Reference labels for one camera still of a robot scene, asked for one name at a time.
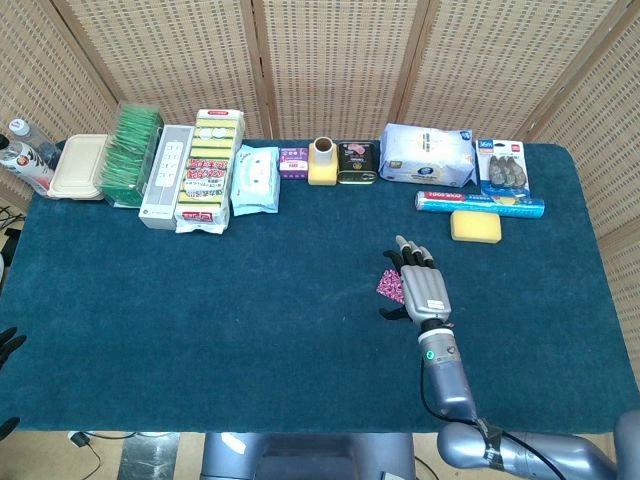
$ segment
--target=table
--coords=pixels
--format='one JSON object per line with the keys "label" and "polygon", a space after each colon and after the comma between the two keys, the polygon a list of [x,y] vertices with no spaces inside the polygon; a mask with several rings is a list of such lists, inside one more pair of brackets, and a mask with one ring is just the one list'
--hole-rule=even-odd
{"label": "table", "polygon": [[433,431],[418,332],[377,313],[395,306],[375,288],[400,233],[444,275],[482,416],[608,431],[640,402],[581,187],[563,148],[525,152],[547,211],[503,218],[496,245],[452,241],[448,214],[415,211],[423,187],[382,180],[283,180],[280,213],[222,236],[37,198],[0,297],[28,336],[0,412],[41,430]]}

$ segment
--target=food container lid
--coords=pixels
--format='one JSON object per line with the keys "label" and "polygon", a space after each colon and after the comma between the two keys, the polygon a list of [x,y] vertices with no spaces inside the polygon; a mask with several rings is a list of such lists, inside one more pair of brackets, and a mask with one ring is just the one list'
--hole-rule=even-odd
{"label": "food container lid", "polygon": [[49,195],[57,198],[99,200],[102,192],[96,187],[106,134],[80,134],[70,137],[64,145],[58,168],[49,187]]}

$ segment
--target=robotic arm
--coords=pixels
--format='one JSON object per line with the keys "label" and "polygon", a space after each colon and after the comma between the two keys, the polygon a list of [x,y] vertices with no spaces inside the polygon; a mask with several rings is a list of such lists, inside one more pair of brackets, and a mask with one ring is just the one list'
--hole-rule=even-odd
{"label": "robotic arm", "polygon": [[402,279],[405,306],[380,313],[389,320],[410,318],[420,327],[418,343],[431,394],[425,407],[450,423],[438,435],[438,451],[456,468],[494,468],[537,480],[640,479],[640,411],[624,414],[614,435],[617,471],[593,443],[573,435],[508,433],[480,419],[464,373],[442,274],[431,254],[396,237],[401,253],[384,253]]}

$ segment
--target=yellow sponge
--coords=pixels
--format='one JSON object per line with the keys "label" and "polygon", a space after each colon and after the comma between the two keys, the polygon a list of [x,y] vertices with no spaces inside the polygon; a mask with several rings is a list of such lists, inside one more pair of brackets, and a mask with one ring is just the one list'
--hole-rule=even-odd
{"label": "yellow sponge", "polygon": [[502,239],[500,216],[456,210],[451,214],[451,238],[461,242],[498,243]]}

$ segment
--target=small purple box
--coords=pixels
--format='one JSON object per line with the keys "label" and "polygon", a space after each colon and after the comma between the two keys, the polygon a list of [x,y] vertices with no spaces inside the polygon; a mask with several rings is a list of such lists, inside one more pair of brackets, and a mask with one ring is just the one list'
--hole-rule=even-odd
{"label": "small purple box", "polygon": [[308,148],[280,149],[280,177],[307,178],[309,171]]}

